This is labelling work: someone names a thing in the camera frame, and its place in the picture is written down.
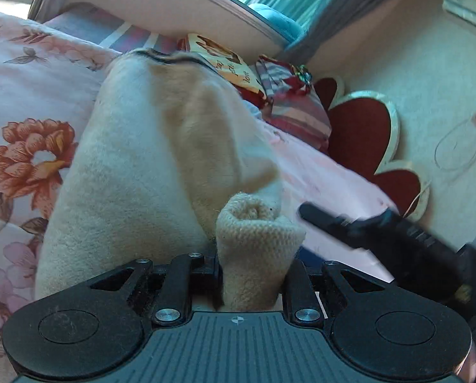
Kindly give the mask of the red white scalloped headboard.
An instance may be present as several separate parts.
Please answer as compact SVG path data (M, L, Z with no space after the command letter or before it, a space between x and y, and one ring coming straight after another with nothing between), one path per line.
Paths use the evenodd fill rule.
M325 152L341 166L378 186L401 216L417 222L429 203L429 177L414 162L397 159L402 126L395 103L371 90L345 91L335 75L314 84L333 127Z

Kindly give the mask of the pink floral bed sheet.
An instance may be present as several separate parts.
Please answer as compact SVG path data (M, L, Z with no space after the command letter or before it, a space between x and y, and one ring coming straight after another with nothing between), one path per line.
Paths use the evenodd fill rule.
M104 69L118 55L33 21L0 13L0 382L14 369L1 334L8 317L34 300L35 273L56 195L92 112ZM258 119L283 177L282 213L303 201L369 218L393 206L363 177ZM304 247L390 282L367 251L353 251L306 227Z

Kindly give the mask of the light blue ruffled cloth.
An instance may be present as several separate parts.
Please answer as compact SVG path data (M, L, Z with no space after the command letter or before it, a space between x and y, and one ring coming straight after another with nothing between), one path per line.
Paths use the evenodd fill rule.
M246 109L255 119L263 120L262 112L256 105L252 104L251 102L247 100L243 100L242 103L243 103L243 106L246 107Z

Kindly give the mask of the striped red grey pillow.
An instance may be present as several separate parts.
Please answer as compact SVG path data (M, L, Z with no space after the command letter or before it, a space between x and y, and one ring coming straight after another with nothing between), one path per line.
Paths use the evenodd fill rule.
M255 68L267 94L263 118L320 152L328 149L332 126L313 84L298 87L291 63L260 56Z

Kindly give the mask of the yellow red folded blanket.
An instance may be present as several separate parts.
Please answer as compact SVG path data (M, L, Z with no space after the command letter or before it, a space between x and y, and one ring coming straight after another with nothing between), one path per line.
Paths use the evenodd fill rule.
M197 33L180 39L177 48L204 58L237 89L243 100L259 109L268 104L267 94L255 71L231 49Z

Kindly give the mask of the striped mattress cover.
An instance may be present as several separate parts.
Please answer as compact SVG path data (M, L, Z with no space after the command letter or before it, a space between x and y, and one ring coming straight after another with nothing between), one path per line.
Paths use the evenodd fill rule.
M73 4L45 24L120 53L139 48L153 48L162 54L177 50L176 39L140 28L89 3Z

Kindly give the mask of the cream striped knit sweater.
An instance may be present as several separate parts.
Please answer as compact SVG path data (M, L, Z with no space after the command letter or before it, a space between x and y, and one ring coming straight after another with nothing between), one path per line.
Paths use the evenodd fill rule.
M44 298L135 259L214 252L227 310L272 308L304 230L260 122L200 56L117 57L59 191L41 248Z

